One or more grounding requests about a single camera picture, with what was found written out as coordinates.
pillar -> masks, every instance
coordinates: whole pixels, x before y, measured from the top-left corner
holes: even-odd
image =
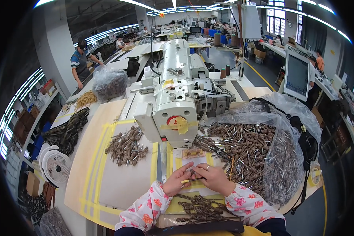
[[[65,0],[48,2],[33,10],[33,40],[46,78],[58,83],[66,97],[71,96],[77,89],[71,71],[75,48],[67,23]]]
[[[150,24],[148,22],[147,11],[151,11],[147,8],[135,5],[136,18],[138,20],[139,29],[142,30],[144,26],[150,30]]]

pink floral sleeve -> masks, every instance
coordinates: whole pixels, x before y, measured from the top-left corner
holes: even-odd
[[[115,225],[115,230],[122,227],[136,227],[143,231],[151,229],[160,213],[166,211],[172,198],[164,193],[161,182],[153,182],[148,192],[119,214],[120,222]]]
[[[272,218],[286,221],[285,217],[267,204],[260,195],[240,184],[236,185],[235,190],[225,200],[227,209],[240,216],[245,225],[256,227],[261,222]]]

yellow floor line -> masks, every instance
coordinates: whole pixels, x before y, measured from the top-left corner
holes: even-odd
[[[276,92],[275,91],[275,89],[269,84],[269,82],[267,82],[265,79],[264,79],[264,77],[262,77],[262,75],[260,75],[260,73],[258,73],[258,71],[256,71],[249,63],[247,63],[247,62],[245,62],[250,68],[252,68],[260,77],[261,77],[261,79],[263,79],[264,81],[265,81],[265,83],[267,84],[267,85],[269,85],[269,87],[271,88],[271,90],[273,90],[274,92]]]
[[[325,230],[326,230],[326,220],[328,217],[328,203],[326,201],[326,190],[325,190],[325,184],[324,184],[324,177],[321,175],[322,178],[322,190],[324,191],[324,203],[325,203],[325,223],[324,223],[324,232],[322,236],[325,236]]]

blue bin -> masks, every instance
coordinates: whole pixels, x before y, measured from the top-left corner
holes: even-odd
[[[227,38],[226,38],[225,35],[221,35],[221,36],[220,36],[220,42],[221,42],[222,44],[224,44],[224,45],[227,44]]]
[[[213,37],[214,36],[214,34],[216,33],[216,30],[214,29],[209,29],[208,30],[208,36],[211,36],[211,37]]]

sewing machine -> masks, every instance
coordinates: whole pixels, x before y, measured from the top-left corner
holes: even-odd
[[[228,110],[235,95],[222,86],[225,79],[210,79],[198,54],[190,54],[184,39],[168,41],[163,49],[160,76],[142,78],[139,93],[153,93],[153,100],[140,102],[134,118],[151,142],[168,141],[173,148],[191,147],[198,125]]]

